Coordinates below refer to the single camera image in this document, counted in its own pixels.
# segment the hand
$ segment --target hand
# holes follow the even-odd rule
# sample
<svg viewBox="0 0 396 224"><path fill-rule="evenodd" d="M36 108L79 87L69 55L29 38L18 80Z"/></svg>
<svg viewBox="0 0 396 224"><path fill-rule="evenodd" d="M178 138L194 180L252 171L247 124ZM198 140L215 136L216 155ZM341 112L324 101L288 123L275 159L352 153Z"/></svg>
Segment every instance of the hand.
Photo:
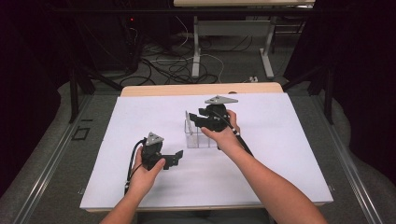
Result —
<svg viewBox="0 0 396 224"><path fill-rule="evenodd" d="M236 114L232 110L227 110L230 115L230 123L233 127L240 132L239 126L236 124ZM218 147L227 153L235 147L240 147L243 149L238 139L236 139L233 130L230 127L225 128L223 131L216 133L208 130L206 127L201 128L202 133L204 133L209 138L216 141Z"/></svg>
<svg viewBox="0 0 396 224"><path fill-rule="evenodd" d="M134 162L134 167L132 168L132 172L134 175L131 178L131 183L129 185L128 195L134 195L135 197L139 197L140 200L145 197L147 193L149 193L150 189L154 185L155 177L161 171L163 166L165 165L165 159L160 159L155 166L151 170L147 170L143 167L142 164L142 147L140 147L136 152L136 159Z"/></svg>

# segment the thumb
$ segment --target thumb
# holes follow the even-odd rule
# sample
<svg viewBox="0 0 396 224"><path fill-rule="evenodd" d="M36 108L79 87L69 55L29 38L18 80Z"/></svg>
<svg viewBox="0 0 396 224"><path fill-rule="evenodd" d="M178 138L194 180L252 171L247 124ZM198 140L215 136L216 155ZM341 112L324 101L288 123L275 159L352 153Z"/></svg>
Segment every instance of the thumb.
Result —
<svg viewBox="0 0 396 224"><path fill-rule="evenodd" d="M164 158L160 159L155 163L154 167L151 168L150 172L154 174L154 177L161 171L161 169L165 166L166 160Z"/></svg>

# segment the finger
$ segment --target finger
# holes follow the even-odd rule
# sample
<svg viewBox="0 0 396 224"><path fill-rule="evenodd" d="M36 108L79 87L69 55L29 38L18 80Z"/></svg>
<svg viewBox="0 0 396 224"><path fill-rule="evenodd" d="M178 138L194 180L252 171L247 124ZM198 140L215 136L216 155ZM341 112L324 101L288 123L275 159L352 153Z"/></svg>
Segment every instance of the finger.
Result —
<svg viewBox="0 0 396 224"><path fill-rule="evenodd" d="M230 123L234 127L237 126L236 124L236 114L232 110L227 110L228 115L230 115Z"/></svg>
<svg viewBox="0 0 396 224"><path fill-rule="evenodd" d="M207 129L206 127L202 127L202 128L201 128L201 132L202 132L204 135L208 136L209 138L213 138L213 132L210 131L209 129Z"/></svg>
<svg viewBox="0 0 396 224"><path fill-rule="evenodd" d="M134 157L134 168L142 163L142 147L139 147Z"/></svg>
<svg viewBox="0 0 396 224"><path fill-rule="evenodd" d="M161 169L165 166L166 160L164 158L160 159L155 163L154 167L150 170L151 174L154 174L154 177L161 171Z"/></svg>

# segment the person's right hand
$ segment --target person's right hand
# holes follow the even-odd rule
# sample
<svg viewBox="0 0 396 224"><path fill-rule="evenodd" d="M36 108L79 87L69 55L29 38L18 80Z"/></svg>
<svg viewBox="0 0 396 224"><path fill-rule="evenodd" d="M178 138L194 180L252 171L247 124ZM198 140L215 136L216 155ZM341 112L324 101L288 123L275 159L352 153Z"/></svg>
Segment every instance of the person's right hand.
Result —
<svg viewBox="0 0 396 224"><path fill-rule="evenodd" d="M228 114L230 115L230 123L233 127L240 132L238 125L236 124L236 114L232 110L227 110ZM225 128L223 131L216 133L212 132L206 127L201 128L202 133L204 133L209 138L216 141L218 147L227 153L229 150L242 148L241 144L239 143L238 139L236 139L235 134L233 134L233 130L230 127Z"/></svg>

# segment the wrist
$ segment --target wrist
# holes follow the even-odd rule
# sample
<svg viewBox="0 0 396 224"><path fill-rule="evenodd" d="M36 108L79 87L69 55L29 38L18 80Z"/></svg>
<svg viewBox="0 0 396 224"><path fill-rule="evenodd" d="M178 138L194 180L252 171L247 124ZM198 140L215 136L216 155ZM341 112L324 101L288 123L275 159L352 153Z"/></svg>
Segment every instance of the wrist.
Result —
<svg viewBox="0 0 396 224"><path fill-rule="evenodd" d="M225 149L222 149L222 151L231 159L237 157L240 153L245 152L242 146L238 146L238 145L225 147Z"/></svg>
<svg viewBox="0 0 396 224"><path fill-rule="evenodd" d="M140 203L144 197L145 197L145 194L138 192L137 190L133 190L131 188L128 190L128 192L124 196L124 198L127 198L128 201L134 202L134 203Z"/></svg>

